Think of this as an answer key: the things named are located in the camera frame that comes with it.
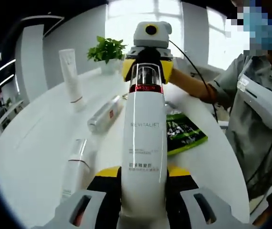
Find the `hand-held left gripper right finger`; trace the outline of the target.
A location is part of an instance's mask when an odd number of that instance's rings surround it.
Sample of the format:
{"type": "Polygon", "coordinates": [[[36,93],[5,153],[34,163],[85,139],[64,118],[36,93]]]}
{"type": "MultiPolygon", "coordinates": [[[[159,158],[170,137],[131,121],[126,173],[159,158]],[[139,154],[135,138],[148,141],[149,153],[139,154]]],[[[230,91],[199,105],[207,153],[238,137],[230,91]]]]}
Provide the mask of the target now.
{"type": "Polygon", "coordinates": [[[198,187],[187,169],[168,166],[166,211],[171,229],[249,229],[232,215],[228,203],[198,187]]]}

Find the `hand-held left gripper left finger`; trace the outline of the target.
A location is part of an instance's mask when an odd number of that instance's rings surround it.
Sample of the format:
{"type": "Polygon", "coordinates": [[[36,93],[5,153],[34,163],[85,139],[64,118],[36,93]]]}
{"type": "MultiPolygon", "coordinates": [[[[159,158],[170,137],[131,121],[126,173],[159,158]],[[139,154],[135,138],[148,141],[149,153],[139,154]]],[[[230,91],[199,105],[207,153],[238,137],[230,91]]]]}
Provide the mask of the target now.
{"type": "Polygon", "coordinates": [[[63,201],[51,220],[53,229],[115,229],[121,211],[121,167],[98,172],[87,189],[63,201]]]}

